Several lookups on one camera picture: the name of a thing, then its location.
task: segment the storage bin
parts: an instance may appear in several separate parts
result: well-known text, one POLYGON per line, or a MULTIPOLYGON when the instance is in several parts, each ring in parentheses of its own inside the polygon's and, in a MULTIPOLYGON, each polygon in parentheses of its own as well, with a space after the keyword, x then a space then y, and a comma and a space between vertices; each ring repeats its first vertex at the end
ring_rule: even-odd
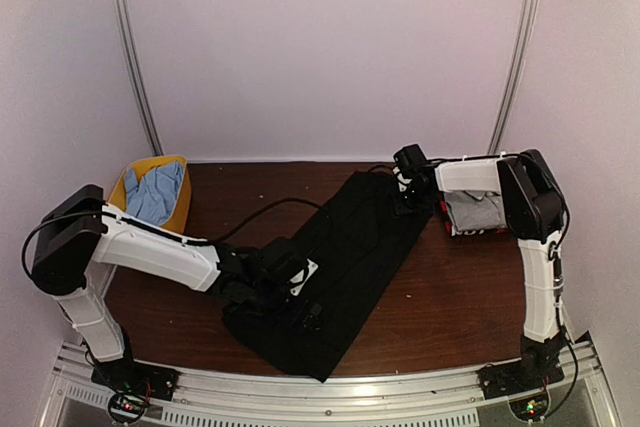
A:
POLYGON ((187 159, 181 155, 150 157, 148 159, 137 160, 136 162, 129 164, 113 189, 111 197, 109 197, 109 203, 123 211, 127 210, 127 192, 124 187, 124 175, 128 169, 133 169, 136 173, 136 177, 140 180, 144 174, 154 167, 165 165, 175 160, 184 165, 184 177, 182 178, 180 195, 178 195, 178 201, 173 208, 173 213, 169 220, 167 220, 167 222, 165 222, 161 227, 172 232, 182 234, 187 223, 189 205, 191 204, 191 180, 189 179, 189 171, 187 170, 187 159))

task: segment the white wall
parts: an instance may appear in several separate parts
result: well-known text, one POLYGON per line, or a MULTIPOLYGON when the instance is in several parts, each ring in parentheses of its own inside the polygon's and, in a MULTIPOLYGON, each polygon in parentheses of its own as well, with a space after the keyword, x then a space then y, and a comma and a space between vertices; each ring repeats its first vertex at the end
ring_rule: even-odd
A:
POLYGON ((563 188, 566 301, 626 426, 640 416, 640 0, 541 0, 504 147, 537 146, 563 188))
POLYGON ((522 0, 129 0, 163 146, 190 159, 485 152, 522 0))
POLYGON ((109 189, 150 152, 111 0, 0 0, 0 19, 0 414, 22 427, 69 333, 22 273, 22 240, 74 189, 109 189))

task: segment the dark wood tabletop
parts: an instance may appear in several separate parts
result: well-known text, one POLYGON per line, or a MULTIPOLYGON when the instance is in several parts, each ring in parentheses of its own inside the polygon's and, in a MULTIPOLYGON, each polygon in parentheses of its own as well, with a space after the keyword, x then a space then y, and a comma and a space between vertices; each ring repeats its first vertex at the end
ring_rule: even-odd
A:
MULTIPOLYGON (((215 238, 282 197, 323 203, 371 164, 190 164, 186 233, 215 238)), ((262 246, 292 235, 312 214, 282 205, 229 240, 262 246)), ((450 238, 431 219, 334 375, 421 372, 519 356, 524 278, 509 234, 450 238)), ((181 367, 278 374, 227 332, 225 301, 168 280, 119 268, 107 305, 131 337, 136 358, 181 367)))

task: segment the metal frame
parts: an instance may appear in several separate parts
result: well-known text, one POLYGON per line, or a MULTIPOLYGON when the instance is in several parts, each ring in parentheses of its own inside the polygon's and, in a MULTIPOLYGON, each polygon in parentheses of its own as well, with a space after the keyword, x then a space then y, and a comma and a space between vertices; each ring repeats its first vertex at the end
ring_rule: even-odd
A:
POLYGON ((151 108, 149 107, 149 99, 144 87, 142 79, 142 71, 140 70, 140 61, 136 52, 135 42, 133 41, 133 31, 131 29, 131 19, 129 18, 129 8, 127 0, 114 0, 116 7, 116 17, 118 19, 118 30, 122 39, 122 47, 124 49, 125 61, 127 64, 127 72, 133 87, 136 104, 142 120, 142 127, 147 136, 153 155, 162 155, 162 145, 160 137, 156 129, 151 108))
MULTIPOLYGON (((619 421, 591 342, 575 347, 580 377, 587 382, 600 426, 616 427, 619 421)), ((83 347, 64 344, 48 386, 50 395, 42 407, 38 425, 57 426, 65 399, 106 405, 109 390, 91 383, 91 367, 83 347)), ((565 349, 560 355, 565 380, 571 382, 573 359, 565 349)), ((361 427, 395 425, 415 427, 430 419, 467 416, 482 406, 504 403, 506 398, 484 400, 476 371, 482 365, 435 372, 337 377, 320 384, 299 377, 253 376, 173 367, 180 372, 172 402, 153 401, 145 416, 161 425, 217 425, 294 427, 361 427)))
POLYGON ((518 34, 513 50, 513 56, 511 58, 511 66, 509 67, 509 75, 502 95, 502 102, 500 104, 500 110, 498 111, 496 125, 489 144, 488 153, 491 155, 496 154, 500 148, 502 137, 507 126, 507 121, 509 120, 509 114, 513 107, 518 83, 520 82, 520 76, 524 67, 525 52, 529 45, 529 39, 533 30, 533 23, 538 10, 538 1, 539 0, 522 0, 520 24, 518 26, 518 34))

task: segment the black pants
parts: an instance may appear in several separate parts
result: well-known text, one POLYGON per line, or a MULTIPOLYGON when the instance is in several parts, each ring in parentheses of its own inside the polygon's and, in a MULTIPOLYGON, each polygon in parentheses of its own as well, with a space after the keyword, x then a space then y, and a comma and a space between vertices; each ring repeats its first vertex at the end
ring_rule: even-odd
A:
POLYGON ((385 288, 404 262, 432 211, 396 217, 395 179, 354 173, 293 236, 319 266, 281 312, 225 308, 233 336, 267 362, 324 382, 338 365, 385 288))

